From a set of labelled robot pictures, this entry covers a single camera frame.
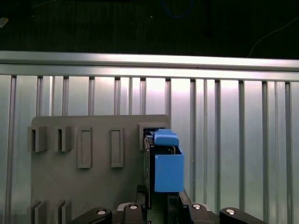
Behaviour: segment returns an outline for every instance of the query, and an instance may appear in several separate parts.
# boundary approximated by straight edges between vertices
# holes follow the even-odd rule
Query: blue box
[[[155,192],[184,191],[184,153],[155,155]]]

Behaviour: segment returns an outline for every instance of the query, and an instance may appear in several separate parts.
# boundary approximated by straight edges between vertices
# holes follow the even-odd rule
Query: gray panel
[[[120,115],[129,115],[130,110],[130,91],[129,91],[129,78],[121,77],[121,95],[120,99]]]
[[[245,211],[263,219],[262,82],[244,82]]]
[[[206,203],[206,139],[205,139],[205,94],[204,80],[196,80],[196,169],[195,169],[195,201]]]
[[[16,80],[13,148],[12,215],[25,215],[30,206],[31,155],[27,148],[27,128],[36,115],[37,77]]]
[[[10,88],[11,77],[0,75],[0,216],[5,210]]]
[[[89,77],[69,78],[68,115],[88,115]]]
[[[132,78],[132,111],[131,114],[138,115],[140,113],[140,78]]]
[[[94,115],[113,115],[114,78],[96,77],[94,81]]]
[[[239,207],[239,82],[221,80],[220,207]]]
[[[62,115],[62,97],[63,97],[64,78],[55,76],[53,82],[53,116]]]
[[[299,223],[299,83],[291,83],[293,221]]]
[[[217,211],[215,80],[206,81],[206,203]]]
[[[165,79],[146,79],[146,114],[165,114]]]
[[[45,76],[42,80],[42,116],[52,115],[53,79],[52,76]]]
[[[179,145],[184,152],[185,189],[191,192],[191,128],[190,128],[190,79],[171,79],[171,129],[178,134]]]

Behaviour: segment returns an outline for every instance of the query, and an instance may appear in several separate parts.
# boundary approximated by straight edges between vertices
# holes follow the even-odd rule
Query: rectangular slot
[[[78,132],[78,168],[92,167],[92,129],[80,128]]]
[[[61,224],[68,224],[71,221],[71,201],[65,202],[61,208]]]
[[[35,217],[34,223],[35,224],[44,224],[47,223],[47,202],[43,201],[39,205],[37,205],[34,209]]]
[[[31,130],[31,151],[36,151],[36,131],[35,129]]]
[[[27,209],[28,224],[34,224],[34,220],[35,220],[35,212],[34,211],[35,211],[36,206],[38,206],[40,203],[41,203],[41,201],[35,201],[35,203]]]
[[[54,209],[54,224],[62,224],[62,207],[65,205],[65,201],[61,200]]]
[[[123,128],[111,130],[111,167],[123,167]]]
[[[58,145],[57,149],[59,152],[62,151],[62,129],[58,129]]]

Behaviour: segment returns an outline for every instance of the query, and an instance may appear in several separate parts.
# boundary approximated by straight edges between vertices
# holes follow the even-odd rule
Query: metal bar
[[[0,64],[0,73],[6,75],[36,76],[99,76],[99,77],[155,77],[155,78],[206,78],[226,80],[256,81],[299,81],[297,72],[278,71],[236,71],[199,70],[144,67],[97,67],[97,66],[57,66],[57,65],[11,65]]]
[[[215,80],[205,81],[205,133],[206,133],[206,203],[217,210],[217,151]]]
[[[195,202],[206,203],[206,133],[205,133],[205,91],[204,80],[196,79],[196,171],[195,171]]]
[[[220,81],[221,200],[220,206],[239,207],[239,82]]]
[[[293,223],[299,223],[299,83],[291,83],[291,119],[292,119],[292,136],[291,136],[291,155],[292,155],[292,198],[293,198]]]
[[[53,116],[62,115],[63,85],[64,85],[64,78],[62,76],[53,77],[53,99],[52,99]]]
[[[131,86],[131,114],[141,114],[140,113],[140,78],[132,78]]]
[[[275,83],[278,223],[287,223],[285,83]]]
[[[245,212],[263,219],[262,82],[244,82]]]
[[[299,70],[297,60],[23,51],[0,51],[0,63]]]
[[[130,110],[130,79],[127,77],[121,77],[121,89],[120,89],[120,115],[129,115]]]
[[[37,77],[19,76],[16,79],[13,143],[13,179],[11,211],[14,221],[22,223],[31,203],[31,153],[26,150],[27,129],[36,115]]]
[[[190,80],[171,79],[171,129],[178,134],[179,145],[184,152],[184,183],[185,190],[189,195],[192,183],[190,172],[190,101]]]
[[[11,76],[0,75],[0,96],[0,217],[4,218]]]
[[[53,104],[53,77],[45,76],[43,77],[43,87],[41,92],[41,115],[51,116],[52,115],[52,104]]]

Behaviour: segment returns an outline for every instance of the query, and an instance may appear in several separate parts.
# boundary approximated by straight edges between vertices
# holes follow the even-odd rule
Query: dark ceiling
[[[0,17],[10,19],[0,50],[246,57],[299,16],[299,0],[193,0],[182,18],[166,13],[163,0],[19,1],[0,0]],[[174,15],[191,3],[164,1]],[[299,19],[251,57],[299,59]]]

